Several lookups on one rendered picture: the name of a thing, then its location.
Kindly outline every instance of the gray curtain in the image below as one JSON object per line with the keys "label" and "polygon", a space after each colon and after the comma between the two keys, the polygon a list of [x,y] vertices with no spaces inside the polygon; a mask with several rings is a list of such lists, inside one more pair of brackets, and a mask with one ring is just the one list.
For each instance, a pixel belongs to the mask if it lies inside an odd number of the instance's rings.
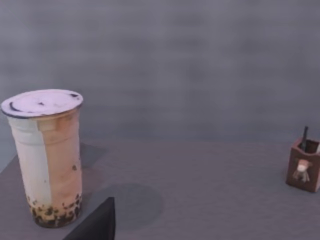
{"label": "gray curtain", "polygon": [[[1,0],[0,100],[85,97],[83,138],[320,137],[320,1]],[[14,153],[0,118],[4,162]]]}

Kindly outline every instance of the plastic cup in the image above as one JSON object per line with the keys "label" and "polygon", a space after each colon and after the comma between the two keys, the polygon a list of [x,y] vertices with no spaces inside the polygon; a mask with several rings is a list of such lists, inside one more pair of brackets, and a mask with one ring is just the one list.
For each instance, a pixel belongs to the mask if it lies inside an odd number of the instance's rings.
{"label": "plastic cup", "polygon": [[35,223],[59,228],[82,209],[79,108],[74,91],[45,89],[5,100],[27,203]]}

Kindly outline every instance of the brown pen holder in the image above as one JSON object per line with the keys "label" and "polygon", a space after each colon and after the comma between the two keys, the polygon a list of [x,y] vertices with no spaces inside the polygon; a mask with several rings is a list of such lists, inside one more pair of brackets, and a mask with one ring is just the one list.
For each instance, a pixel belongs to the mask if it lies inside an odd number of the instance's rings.
{"label": "brown pen holder", "polygon": [[307,140],[305,152],[301,150],[301,144],[300,138],[291,147],[286,184],[315,193],[320,187],[320,153],[317,153],[319,142]]}

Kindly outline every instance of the beverage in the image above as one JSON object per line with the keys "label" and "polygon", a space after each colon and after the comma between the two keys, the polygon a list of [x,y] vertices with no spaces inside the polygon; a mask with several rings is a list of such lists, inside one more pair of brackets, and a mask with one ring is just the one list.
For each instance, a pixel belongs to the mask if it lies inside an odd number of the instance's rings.
{"label": "beverage", "polygon": [[74,91],[46,89],[5,100],[26,199],[36,224],[59,228],[82,209],[79,108]]}

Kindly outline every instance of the table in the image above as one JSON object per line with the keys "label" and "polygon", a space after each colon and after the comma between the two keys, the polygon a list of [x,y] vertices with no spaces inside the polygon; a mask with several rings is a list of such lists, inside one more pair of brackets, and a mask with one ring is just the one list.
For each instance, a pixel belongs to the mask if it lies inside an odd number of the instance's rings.
{"label": "table", "polygon": [[116,240],[318,240],[320,194],[285,184],[290,144],[86,141],[83,214],[32,222],[18,160],[0,174],[0,239],[62,239],[115,197]]}

